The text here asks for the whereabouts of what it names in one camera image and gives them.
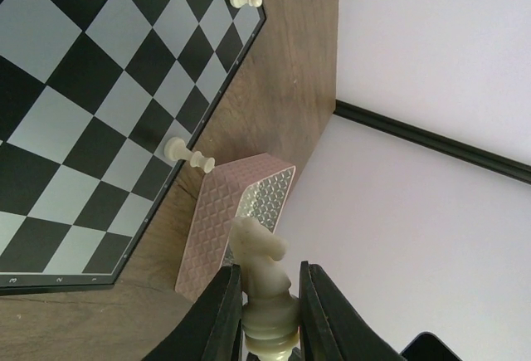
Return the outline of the white chess knight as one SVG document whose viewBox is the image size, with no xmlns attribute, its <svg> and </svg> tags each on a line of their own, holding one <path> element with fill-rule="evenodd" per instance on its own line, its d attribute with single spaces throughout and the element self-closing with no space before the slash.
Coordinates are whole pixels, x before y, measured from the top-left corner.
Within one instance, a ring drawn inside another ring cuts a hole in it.
<svg viewBox="0 0 531 361">
<path fill-rule="evenodd" d="M 229 247 L 247 296 L 241 318 L 246 348 L 260 360 L 289 359 L 300 339 L 300 304 L 280 264 L 286 240 L 254 217 L 235 217 Z"/>
</svg>

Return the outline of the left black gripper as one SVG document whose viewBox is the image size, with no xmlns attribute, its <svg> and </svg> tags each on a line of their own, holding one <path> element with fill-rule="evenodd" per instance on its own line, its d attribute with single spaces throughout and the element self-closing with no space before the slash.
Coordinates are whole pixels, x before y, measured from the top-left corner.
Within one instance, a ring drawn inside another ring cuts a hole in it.
<svg viewBox="0 0 531 361">
<path fill-rule="evenodd" d="M 447 338 L 425 330 L 400 355 L 405 360 L 530 360 L 530 343 L 504 336 Z"/>
</svg>

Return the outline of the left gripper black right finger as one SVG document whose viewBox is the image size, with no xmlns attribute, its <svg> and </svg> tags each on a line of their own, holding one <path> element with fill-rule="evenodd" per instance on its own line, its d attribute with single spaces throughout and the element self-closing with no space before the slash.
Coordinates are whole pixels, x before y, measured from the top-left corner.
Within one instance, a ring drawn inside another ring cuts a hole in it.
<svg viewBox="0 0 531 361">
<path fill-rule="evenodd" d="M 317 264 L 300 264 L 300 345 L 303 360 L 402 360 L 352 307 Z"/>
</svg>

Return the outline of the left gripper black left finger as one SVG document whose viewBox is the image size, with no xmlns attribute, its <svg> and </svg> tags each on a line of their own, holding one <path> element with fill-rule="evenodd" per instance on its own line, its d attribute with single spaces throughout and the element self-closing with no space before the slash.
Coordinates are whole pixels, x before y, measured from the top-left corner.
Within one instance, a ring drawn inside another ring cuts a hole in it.
<svg viewBox="0 0 531 361">
<path fill-rule="evenodd" d="M 240 360 L 241 268 L 222 267 L 178 326 L 146 360 Z"/>
</svg>

